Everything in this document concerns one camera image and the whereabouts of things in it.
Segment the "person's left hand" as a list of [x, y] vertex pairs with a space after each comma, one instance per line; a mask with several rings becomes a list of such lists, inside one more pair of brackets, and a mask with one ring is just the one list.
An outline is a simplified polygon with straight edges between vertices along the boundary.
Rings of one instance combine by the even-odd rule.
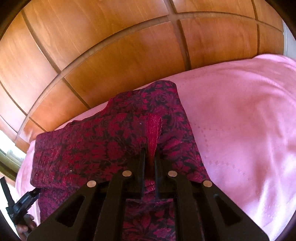
[[27, 240], [25, 233], [28, 232], [29, 228], [31, 230], [34, 230], [37, 227], [37, 224], [35, 223], [34, 217], [32, 215], [26, 214], [24, 220], [25, 224], [19, 224], [16, 226], [17, 234], [22, 241]]

